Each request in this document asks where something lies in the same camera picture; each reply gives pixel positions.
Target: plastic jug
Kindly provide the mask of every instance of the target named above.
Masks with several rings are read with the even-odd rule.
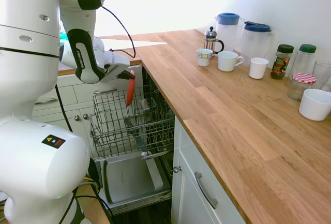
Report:
[[[266,58],[271,51],[275,35],[271,33],[270,26],[247,21],[242,32],[241,56],[243,65],[250,66],[254,57]]]
[[[217,17],[216,32],[217,39],[224,42],[224,51],[232,52],[238,41],[238,23],[240,16],[235,13],[220,13]],[[221,45],[216,44],[215,49],[220,50]]]

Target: white mug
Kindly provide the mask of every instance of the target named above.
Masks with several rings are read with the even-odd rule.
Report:
[[[269,61],[265,58],[254,57],[250,60],[249,76],[254,79],[261,79],[264,76],[265,70]]]
[[[218,69],[221,71],[233,71],[234,67],[242,64],[244,58],[238,56],[235,52],[219,52],[218,53]]]

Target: french press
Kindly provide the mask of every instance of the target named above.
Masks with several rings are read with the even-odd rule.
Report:
[[[213,31],[213,29],[214,28],[211,26],[210,31],[205,32],[205,44],[204,44],[203,48],[212,50],[213,56],[215,56],[216,54],[218,54],[219,52],[224,50],[224,43],[222,40],[216,39],[217,32]],[[215,52],[215,43],[216,42],[220,42],[222,45],[222,49],[218,52]]]

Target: dishwasher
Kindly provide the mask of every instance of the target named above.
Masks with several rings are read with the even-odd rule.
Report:
[[[143,71],[130,106],[127,90],[93,97],[99,195],[114,215],[171,198],[175,115]]]

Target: red checkered lid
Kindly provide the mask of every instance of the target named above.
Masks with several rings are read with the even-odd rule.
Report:
[[[308,73],[302,73],[302,72],[295,73],[293,74],[293,79],[300,83],[306,83],[306,84],[316,83],[316,78]]]

